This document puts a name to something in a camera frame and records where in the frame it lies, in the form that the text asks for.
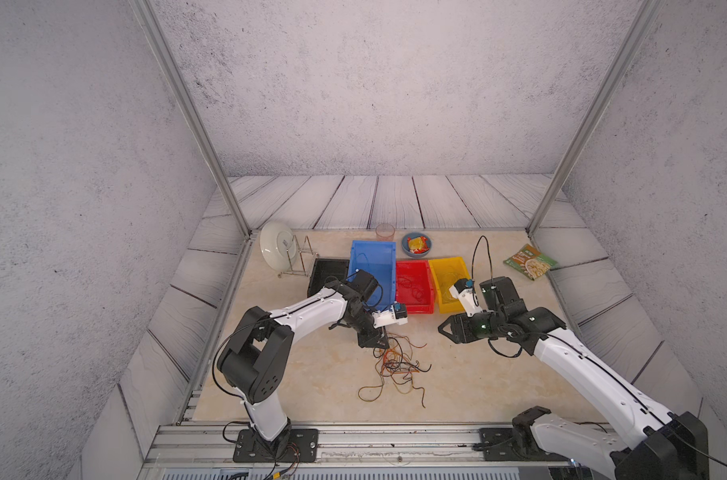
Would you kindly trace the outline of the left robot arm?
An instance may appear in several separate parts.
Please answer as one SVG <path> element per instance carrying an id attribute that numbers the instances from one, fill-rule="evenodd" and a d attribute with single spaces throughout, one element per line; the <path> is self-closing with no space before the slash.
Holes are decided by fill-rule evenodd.
<path id="1" fill-rule="evenodd" d="M 356 332 L 359 347 L 387 347 L 387 329 L 375 324 L 375 312 L 367 306 L 378 287 L 371 273 L 359 270 L 345 280 L 327 280 L 314 296 L 289 307 L 252 307 L 218 348 L 213 374 L 229 385 L 225 394 L 243 401 L 263 442 L 284 444 L 291 432 L 278 388 L 295 343 L 323 327 L 343 325 Z"/>

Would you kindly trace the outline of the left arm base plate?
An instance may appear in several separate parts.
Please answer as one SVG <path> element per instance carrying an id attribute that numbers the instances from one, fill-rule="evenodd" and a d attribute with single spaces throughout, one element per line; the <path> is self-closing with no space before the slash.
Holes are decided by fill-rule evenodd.
<path id="1" fill-rule="evenodd" d="M 242 430 L 235 443 L 233 462 L 314 463 L 318 447 L 317 429 L 289 428 L 271 441 L 265 440 L 256 430 Z"/>

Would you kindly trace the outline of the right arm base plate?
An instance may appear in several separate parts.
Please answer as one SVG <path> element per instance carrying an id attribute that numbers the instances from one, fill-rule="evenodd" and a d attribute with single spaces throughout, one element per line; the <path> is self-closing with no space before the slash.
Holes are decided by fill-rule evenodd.
<path id="1" fill-rule="evenodd" d="M 539 448 L 533 436 L 515 428 L 483 428 L 479 435 L 481 441 L 471 449 L 481 452 L 485 461 L 567 462 L 567 458 Z"/>

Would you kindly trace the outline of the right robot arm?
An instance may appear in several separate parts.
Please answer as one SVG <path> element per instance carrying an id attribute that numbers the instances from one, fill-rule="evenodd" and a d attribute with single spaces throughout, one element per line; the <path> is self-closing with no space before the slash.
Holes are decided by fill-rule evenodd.
<path id="1" fill-rule="evenodd" d="M 511 422 L 509 439 L 477 444 L 485 456 L 505 450 L 525 461 L 551 455 L 577 462 L 609 479 L 707 479 L 707 426 L 691 412 L 676 414 L 621 378 L 583 345 L 565 322 L 543 307 L 527 309 L 513 281 L 475 285 L 461 278 L 449 294 L 463 305 L 439 326 L 455 344 L 505 339 L 559 373 L 609 423 L 601 431 L 535 406 Z"/>

